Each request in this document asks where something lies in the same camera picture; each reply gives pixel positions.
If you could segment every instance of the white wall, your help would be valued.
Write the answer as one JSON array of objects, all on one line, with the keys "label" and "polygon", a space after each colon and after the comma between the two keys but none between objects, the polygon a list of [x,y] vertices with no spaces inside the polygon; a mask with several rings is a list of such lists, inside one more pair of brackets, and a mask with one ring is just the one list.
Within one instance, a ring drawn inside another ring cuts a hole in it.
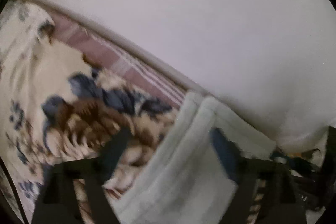
[{"label": "white wall", "polygon": [[44,1],[132,41],[288,147],[303,148],[336,116],[336,12],[328,0]]}]

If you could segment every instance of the beige fabric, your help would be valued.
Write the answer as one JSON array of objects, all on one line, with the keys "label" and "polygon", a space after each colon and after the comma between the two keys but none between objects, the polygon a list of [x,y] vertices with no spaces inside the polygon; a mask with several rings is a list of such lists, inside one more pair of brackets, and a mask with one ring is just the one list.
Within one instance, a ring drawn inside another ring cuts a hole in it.
[{"label": "beige fabric", "polygon": [[[29,221],[51,165],[96,156],[121,126],[128,126],[134,138],[104,186],[109,199],[119,199],[177,113],[109,70],[91,76],[81,52],[49,39],[52,27],[49,15],[29,3],[9,4],[0,20],[0,156]],[[114,104],[124,107],[122,113]],[[75,186],[90,222],[83,181]]]}]

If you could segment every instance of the floral blanket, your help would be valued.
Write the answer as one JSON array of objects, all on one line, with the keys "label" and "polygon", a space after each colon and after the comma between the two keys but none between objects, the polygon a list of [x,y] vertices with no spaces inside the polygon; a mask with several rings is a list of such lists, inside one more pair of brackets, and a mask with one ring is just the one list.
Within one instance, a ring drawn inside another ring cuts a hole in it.
[{"label": "floral blanket", "polygon": [[[177,114],[78,50],[50,39],[52,30],[49,15],[30,3],[9,3],[0,17],[0,156],[28,221],[53,164],[97,156],[126,126],[134,137],[104,185],[108,199],[119,199]],[[83,181],[75,181],[75,189],[83,219],[90,223]]]}]

